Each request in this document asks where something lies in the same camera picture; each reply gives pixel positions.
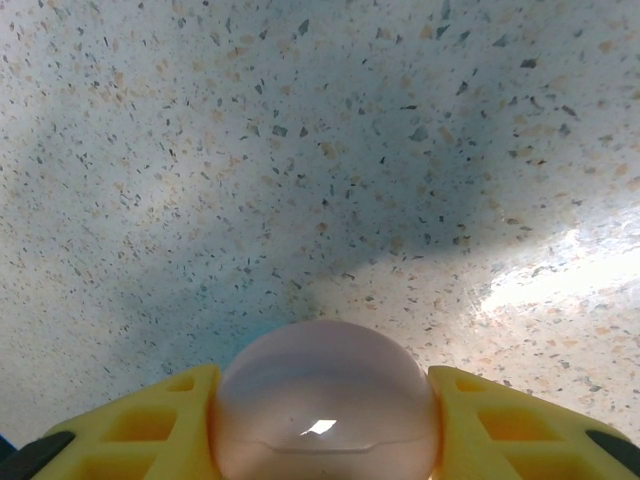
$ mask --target transparent dome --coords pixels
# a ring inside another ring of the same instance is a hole
[[[437,400],[397,343],[344,322],[276,330],[224,373],[213,453],[228,480],[425,480]]]

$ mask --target terrazzo floor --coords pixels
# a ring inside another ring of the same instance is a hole
[[[640,441],[637,0],[0,0],[0,431],[316,317]]]

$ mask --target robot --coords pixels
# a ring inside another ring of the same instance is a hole
[[[614,428],[344,322],[276,330],[63,422],[2,480],[634,480]]]

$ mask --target yellow foam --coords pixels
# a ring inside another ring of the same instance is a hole
[[[620,432],[451,367],[431,367],[444,445],[434,480],[637,480],[586,435]]]
[[[76,438],[35,480],[220,480],[209,404],[220,369],[203,365],[72,418]]]

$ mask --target floor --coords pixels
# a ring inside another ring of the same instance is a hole
[[[640,441],[637,0],[1,0],[0,432],[316,317]]]

